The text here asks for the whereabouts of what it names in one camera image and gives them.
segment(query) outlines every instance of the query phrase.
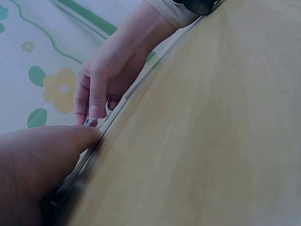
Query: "hand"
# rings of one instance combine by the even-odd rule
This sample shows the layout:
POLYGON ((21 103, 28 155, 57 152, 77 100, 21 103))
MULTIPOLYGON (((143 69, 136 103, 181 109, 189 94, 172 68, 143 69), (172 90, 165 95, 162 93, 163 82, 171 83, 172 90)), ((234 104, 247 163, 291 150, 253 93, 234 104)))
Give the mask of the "hand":
POLYGON ((24 129, 0 136, 0 225, 39 225, 39 203, 74 169, 100 132, 88 126, 24 129))
POLYGON ((139 75, 148 54, 116 36, 102 45, 78 75, 74 96, 78 124, 83 124, 88 114, 92 120, 104 118, 107 100, 113 110, 139 75))
POLYGON ((142 70, 148 54, 176 28, 143 1, 130 18, 82 65, 74 93, 78 124, 106 116, 142 70))

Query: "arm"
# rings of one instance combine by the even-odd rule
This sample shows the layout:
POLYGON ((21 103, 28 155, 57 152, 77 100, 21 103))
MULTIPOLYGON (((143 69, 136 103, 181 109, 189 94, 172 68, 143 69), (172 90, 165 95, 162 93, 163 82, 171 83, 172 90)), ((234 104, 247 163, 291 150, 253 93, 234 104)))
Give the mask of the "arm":
POLYGON ((197 18, 189 12, 188 15, 193 15, 193 18, 190 17, 185 23, 175 23, 177 18, 174 16, 187 13, 188 10, 183 5, 172 3, 167 6, 164 2, 171 0, 142 2, 82 65, 74 94, 74 112, 78 124, 83 124, 87 117, 93 121, 104 118, 107 100, 109 109, 113 110, 139 75, 149 53, 177 28, 188 25, 197 18))

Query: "wrist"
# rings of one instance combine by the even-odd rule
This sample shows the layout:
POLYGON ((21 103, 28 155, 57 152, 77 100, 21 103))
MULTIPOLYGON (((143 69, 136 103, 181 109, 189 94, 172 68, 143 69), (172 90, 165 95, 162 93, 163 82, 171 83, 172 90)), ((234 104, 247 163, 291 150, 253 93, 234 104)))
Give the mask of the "wrist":
POLYGON ((151 52, 175 31, 176 28, 164 16, 144 1, 114 35, 127 45, 151 52))

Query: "fingernail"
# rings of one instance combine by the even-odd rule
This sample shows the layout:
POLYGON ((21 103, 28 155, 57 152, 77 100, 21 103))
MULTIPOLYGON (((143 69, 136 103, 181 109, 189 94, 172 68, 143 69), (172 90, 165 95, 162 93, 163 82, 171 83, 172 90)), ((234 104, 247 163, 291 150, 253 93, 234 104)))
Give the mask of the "fingernail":
POLYGON ((99 108, 97 106, 91 106, 90 107, 90 119, 96 120, 99 118, 99 108))

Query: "finger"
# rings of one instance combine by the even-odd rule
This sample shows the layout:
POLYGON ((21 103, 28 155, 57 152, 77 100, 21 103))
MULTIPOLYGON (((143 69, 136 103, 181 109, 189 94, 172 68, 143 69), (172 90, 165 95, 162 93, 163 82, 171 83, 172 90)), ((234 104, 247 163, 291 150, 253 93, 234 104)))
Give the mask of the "finger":
POLYGON ((120 95, 111 95, 108 100, 108 108, 110 111, 113 111, 116 106, 119 104, 119 101, 121 100, 122 96, 120 95))
POLYGON ((28 197, 40 199, 74 169, 79 154, 96 144, 100 132, 88 126, 24 129, 0 137, 13 159, 13 172, 28 197))
POLYGON ((118 104, 119 104, 119 102, 117 102, 115 100, 109 100, 108 101, 108 109, 110 111, 113 111, 117 107, 118 104))
POLYGON ((79 125, 83 124, 87 117, 89 86, 90 78, 79 75, 74 92, 74 113, 79 125))
POLYGON ((91 74, 89 117, 92 120, 104 118, 107 115, 105 111, 107 85, 108 75, 91 74))

